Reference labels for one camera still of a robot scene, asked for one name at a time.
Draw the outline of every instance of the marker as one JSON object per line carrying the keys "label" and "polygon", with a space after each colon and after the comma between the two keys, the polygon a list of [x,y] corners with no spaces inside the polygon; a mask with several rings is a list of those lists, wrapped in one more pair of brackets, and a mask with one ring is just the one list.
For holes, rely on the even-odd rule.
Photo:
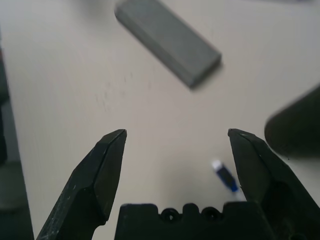
{"label": "marker", "polygon": [[233,195],[238,201],[246,201],[246,197],[242,190],[237,186],[236,179],[232,176],[230,171],[226,168],[225,165],[220,160],[214,160],[211,163],[215,173],[222,180],[224,185],[231,190]]}

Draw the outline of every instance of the screw hole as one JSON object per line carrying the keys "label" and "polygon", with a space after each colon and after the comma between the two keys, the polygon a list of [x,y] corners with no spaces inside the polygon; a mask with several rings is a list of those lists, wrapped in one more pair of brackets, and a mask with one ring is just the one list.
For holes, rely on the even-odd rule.
{"label": "screw hole", "polygon": [[307,240],[307,238],[301,233],[296,233],[290,237],[290,240]]}
{"label": "screw hole", "polygon": [[180,214],[173,208],[167,208],[162,211],[161,218],[166,223],[175,223],[180,220]]}
{"label": "screw hole", "polygon": [[209,222],[214,222],[221,219],[221,213],[214,207],[206,207],[202,210],[201,215]]}

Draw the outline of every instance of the black object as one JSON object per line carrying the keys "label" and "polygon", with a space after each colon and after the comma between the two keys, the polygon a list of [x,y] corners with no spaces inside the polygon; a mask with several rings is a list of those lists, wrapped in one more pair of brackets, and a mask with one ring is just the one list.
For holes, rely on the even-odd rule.
{"label": "black object", "polygon": [[320,157],[320,85],[281,110],[266,124],[265,139],[288,158]]}
{"label": "black object", "polygon": [[228,135],[243,193],[261,206],[277,239],[320,239],[320,209],[290,167],[254,134]]}
{"label": "black object", "polygon": [[[320,210],[303,185],[255,135],[228,132],[238,177],[248,202],[201,213],[190,203],[182,214],[158,213],[153,204],[120,208],[115,240],[318,240]],[[126,131],[102,138],[73,171],[38,240],[90,240],[109,218]]]}
{"label": "black object", "polygon": [[221,214],[213,207],[202,213],[186,204],[183,213],[153,204],[120,208],[115,240],[275,240],[261,208],[254,202],[227,203]]}
{"label": "black object", "polygon": [[105,135],[72,172],[37,240],[90,240],[108,221],[120,178],[126,130]]}
{"label": "black object", "polygon": [[157,0],[127,0],[115,16],[190,88],[221,61],[221,54]]}

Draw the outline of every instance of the table surface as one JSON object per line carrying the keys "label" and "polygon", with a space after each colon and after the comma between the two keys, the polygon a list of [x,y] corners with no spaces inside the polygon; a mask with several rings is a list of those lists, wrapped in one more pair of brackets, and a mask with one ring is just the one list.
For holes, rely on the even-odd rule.
{"label": "table surface", "polygon": [[[0,26],[35,236],[72,170],[105,134],[127,129],[110,221],[124,203],[222,209],[213,174],[236,174],[227,132],[264,137],[267,119],[318,84],[320,1],[164,0],[222,52],[223,67],[190,91],[114,15],[114,0],[2,0]],[[317,203],[318,162],[290,166]]]}

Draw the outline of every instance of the gray rectangular block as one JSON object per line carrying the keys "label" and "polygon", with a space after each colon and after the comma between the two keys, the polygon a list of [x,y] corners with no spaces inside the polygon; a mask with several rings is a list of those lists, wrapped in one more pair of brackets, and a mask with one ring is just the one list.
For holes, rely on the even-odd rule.
{"label": "gray rectangular block", "polygon": [[115,16],[189,87],[221,61],[218,51],[157,0],[124,1]]}

